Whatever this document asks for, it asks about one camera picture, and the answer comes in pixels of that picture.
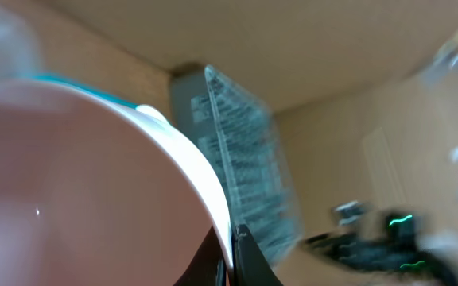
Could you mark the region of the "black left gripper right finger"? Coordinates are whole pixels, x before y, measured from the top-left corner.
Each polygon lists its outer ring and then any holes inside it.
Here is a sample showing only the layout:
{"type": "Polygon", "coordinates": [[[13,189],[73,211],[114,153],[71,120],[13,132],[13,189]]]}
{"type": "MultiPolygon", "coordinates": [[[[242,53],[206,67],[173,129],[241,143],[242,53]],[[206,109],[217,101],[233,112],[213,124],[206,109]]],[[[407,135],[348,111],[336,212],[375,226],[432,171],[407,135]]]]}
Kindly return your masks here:
{"type": "Polygon", "coordinates": [[[241,224],[234,228],[232,249],[232,285],[282,286],[246,225],[241,224]]]}

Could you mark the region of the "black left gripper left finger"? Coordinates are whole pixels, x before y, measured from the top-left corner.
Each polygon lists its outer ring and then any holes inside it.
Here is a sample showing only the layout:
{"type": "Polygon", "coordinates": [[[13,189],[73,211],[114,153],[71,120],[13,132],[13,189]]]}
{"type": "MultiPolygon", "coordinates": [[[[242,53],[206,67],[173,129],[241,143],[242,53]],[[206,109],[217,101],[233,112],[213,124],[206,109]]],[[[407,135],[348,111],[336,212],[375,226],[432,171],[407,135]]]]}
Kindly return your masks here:
{"type": "Polygon", "coordinates": [[[211,228],[187,269],[174,286],[225,286],[226,265],[216,232],[211,228]]]}

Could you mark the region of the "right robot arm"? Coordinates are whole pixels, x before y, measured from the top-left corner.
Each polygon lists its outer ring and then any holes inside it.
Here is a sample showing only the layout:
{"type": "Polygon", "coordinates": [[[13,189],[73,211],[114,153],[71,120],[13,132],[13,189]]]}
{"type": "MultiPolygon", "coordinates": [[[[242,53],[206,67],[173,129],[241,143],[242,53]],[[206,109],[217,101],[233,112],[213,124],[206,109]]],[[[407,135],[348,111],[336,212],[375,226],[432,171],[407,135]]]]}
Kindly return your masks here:
{"type": "Polygon", "coordinates": [[[427,276],[439,284],[458,286],[458,273],[450,263],[417,243],[416,216],[403,211],[386,211],[382,236],[363,237],[363,217],[367,206],[358,201],[332,208],[338,226],[346,230],[319,234],[302,244],[312,254],[357,272],[381,272],[427,276]]]}

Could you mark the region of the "pink bowl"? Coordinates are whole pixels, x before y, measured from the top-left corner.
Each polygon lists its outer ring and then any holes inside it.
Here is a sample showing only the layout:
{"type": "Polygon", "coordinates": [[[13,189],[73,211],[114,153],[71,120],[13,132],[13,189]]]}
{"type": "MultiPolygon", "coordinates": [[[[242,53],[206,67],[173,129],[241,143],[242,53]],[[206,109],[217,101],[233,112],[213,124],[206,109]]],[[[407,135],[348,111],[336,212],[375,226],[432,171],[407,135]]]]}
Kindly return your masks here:
{"type": "Polygon", "coordinates": [[[231,267],[221,184],[167,121],[58,83],[0,83],[0,285],[172,285],[208,234],[231,267]]]}

